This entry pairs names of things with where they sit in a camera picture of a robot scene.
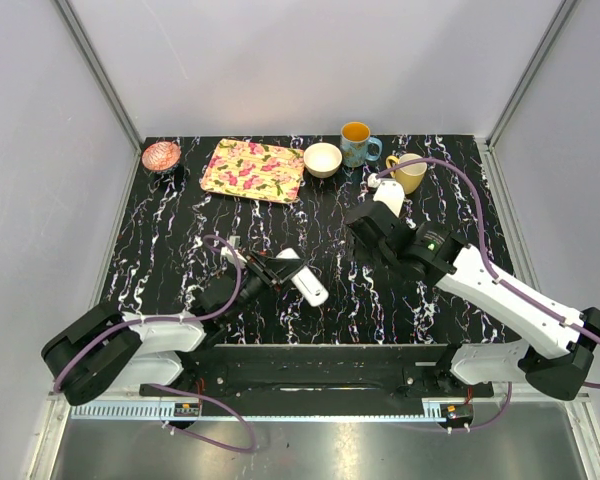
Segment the right aluminium frame post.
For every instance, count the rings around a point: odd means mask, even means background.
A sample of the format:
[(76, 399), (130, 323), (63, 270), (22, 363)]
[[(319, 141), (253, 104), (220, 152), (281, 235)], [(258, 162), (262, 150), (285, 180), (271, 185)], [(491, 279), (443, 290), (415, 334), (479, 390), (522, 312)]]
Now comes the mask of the right aluminium frame post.
[(533, 84), (544, 63), (548, 59), (562, 31), (569, 23), (580, 4), (579, 0), (562, 0), (548, 26), (546, 27), (538, 45), (531, 55), (521, 77), (513, 89), (504, 109), (499, 115), (494, 127), (485, 138), (485, 144), (489, 150), (493, 150), (503, 136), (506, 127), (514, 117), (527, 91)]

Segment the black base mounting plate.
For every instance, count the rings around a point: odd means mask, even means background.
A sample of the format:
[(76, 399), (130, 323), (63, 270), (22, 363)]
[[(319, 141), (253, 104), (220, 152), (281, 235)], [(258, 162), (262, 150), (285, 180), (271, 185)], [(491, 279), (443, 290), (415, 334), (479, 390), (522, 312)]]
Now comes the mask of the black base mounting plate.
[(448, 373), (445, 345), (215, 346), (184, 353), (172, 388), (202, 393), (255, 420), (421, 415), (426, 399), (491, 399)]

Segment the white remote control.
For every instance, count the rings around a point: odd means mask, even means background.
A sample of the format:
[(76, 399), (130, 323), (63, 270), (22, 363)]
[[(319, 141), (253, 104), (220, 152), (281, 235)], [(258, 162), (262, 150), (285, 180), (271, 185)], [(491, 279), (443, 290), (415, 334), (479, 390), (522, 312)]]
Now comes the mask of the white remote control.
[[(301, 259), (292, 248), (280, 251), (276, 257)], [(287, 283), (292, 283), (311, 307), (321, 306), (328, 299), (329, 293), (326, 287), (309, 268), (307, 262), (305, 260), (303, 261), (305, 262), (305, 267)]]

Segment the red patterned small bowl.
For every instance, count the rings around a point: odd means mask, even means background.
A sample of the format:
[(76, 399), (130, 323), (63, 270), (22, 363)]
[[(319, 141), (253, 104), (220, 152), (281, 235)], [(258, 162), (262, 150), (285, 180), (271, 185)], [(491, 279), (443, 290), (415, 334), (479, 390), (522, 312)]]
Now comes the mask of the red patterned small bowl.
[(156, 142), (143, 152), (141, 162), (145, 169), (152, 173), (168, 173), (180, 162), (181, 148), (175, 142)]

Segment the cream ceramic bowl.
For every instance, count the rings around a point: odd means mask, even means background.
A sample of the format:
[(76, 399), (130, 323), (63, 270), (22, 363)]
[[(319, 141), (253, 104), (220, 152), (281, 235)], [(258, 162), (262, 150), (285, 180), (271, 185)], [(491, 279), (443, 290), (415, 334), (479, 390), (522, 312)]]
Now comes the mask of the cream ceramic bowl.
[(309, 146), (304, 151), (305, 169), (316, 178), (333, 176), (342, 164), (342, 153), (338, 147), (326, 142)]

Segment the left aluminium frame post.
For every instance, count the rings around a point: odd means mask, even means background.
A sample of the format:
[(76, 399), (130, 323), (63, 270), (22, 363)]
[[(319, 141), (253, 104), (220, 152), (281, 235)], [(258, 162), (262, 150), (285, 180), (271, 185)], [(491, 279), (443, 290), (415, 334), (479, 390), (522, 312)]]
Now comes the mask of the left aluminium frame post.
[(60, 19), (71, 36), (78, 52), (93, 76), (101, 94), (116, 118), (125, 137), (136, 152), (141, 150), (143, 138), (133, 124), (131, 117), (124, 107), (106, 68), (98, 55), (85, 26), (80, 20), (73, 4), (68, 0), (52, 0)]

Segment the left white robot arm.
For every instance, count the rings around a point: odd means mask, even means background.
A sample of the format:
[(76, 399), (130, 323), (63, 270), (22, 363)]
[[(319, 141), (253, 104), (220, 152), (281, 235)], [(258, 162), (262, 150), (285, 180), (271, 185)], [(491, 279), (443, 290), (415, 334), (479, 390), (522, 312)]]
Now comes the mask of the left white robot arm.
[(212, 278), (194, 312), (142, 315), (100, 303), (57, 334), (41, 350), (54, 377), (54, 389), (72, 406), (86, 404), (108, 390), (163, 384), (175, 395), (193, 390), (195, 369), (187, 353), (207, 350), (227, 335), (229, 321), (268, 290), (291, 283), (313, 307), (328, 292), (291, 249), (268, 257), (223, 247), (234, 271)]

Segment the yellow mug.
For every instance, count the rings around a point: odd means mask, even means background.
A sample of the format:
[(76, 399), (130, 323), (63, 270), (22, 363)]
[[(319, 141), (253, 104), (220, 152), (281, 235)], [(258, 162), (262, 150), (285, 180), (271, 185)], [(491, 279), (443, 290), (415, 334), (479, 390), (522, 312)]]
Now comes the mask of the yellow mug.
[[(386, 158), (385, 164), (387, 168), (393, 167), (400, 163), (419, 159), (420, 155), (414, 153), (406, 153), (400, 157), (390, 155)], [(412, 194), (422, 182), (427, 171), (427, 164), (424, 162), (404, 166), (398, 170), (392, 171), (390, 176), (395, 179), (402, 187), (406, 195)]]

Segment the floral rectangular tray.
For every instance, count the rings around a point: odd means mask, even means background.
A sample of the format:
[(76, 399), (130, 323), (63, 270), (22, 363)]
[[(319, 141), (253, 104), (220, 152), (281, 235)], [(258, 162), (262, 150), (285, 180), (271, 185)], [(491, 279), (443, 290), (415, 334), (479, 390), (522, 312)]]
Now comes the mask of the floral rectangular tray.
[(297, 200), (304, 167), (303, 150), (223, 138), (200, 187), (210, 193), (291, 204)]

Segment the blue butterfly mug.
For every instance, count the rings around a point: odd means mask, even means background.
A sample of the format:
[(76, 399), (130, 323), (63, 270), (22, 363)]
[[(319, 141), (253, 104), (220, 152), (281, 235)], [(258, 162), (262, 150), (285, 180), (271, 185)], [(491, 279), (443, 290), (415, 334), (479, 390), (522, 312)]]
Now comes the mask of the blue butterfly mug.
[(342, 127), (340, 150), (346, 167), (358, 168), (367, 162), (375, 162), (381, 157), (382, 149), (382, 141), (371, 135), (366, 124), (354, 121)]

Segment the aluminium frame post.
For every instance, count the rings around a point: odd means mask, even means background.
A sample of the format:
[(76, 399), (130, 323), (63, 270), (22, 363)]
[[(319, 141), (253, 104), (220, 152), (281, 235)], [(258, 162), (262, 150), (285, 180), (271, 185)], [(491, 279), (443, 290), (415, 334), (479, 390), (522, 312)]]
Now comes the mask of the aluminium frame post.
[(131, 117), (124, 107), (106, 68), (98, 55), (85, 26), (80, 20), (73, 4), (68, 0), (52, 0), (60, 19), (71, 36), (78, 52), (93, 76), (101, 94), (116, 118), (125, 137), (136, 152), (141, 150), (143, 138), (133, 124)]
[(521, 77), (513, 89), (504, 109), (499, 115), (494, 127), (485, 138), (485, 144), (489, 150), (493, 150), (503, 136), (506, 127), (514, 117), (527, 91), (533, 84), (544, 63), (548, 59), (562, 31), (569, 23), (580, 4), (579, 0), (562, 0), (548, 26), (546, 27), (538, 45), (531, 55)]

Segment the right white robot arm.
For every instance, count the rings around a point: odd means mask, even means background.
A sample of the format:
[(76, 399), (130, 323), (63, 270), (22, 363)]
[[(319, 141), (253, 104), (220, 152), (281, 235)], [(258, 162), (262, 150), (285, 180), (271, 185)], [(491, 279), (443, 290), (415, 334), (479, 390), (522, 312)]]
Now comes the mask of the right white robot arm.
[(519, 336), (512, 343), (451, 346), (438, 362), (436, 387), (448, 396), (483, 382), (525, 381), (570, 401), (584, 386), (600, 335), (600, 310), (561, 305), (483, 258), (444, 226), (416, 229), (384, 203), (368, 200), (346, 214), (356, 248), (402, 280), (421, 282), (476, 306)]

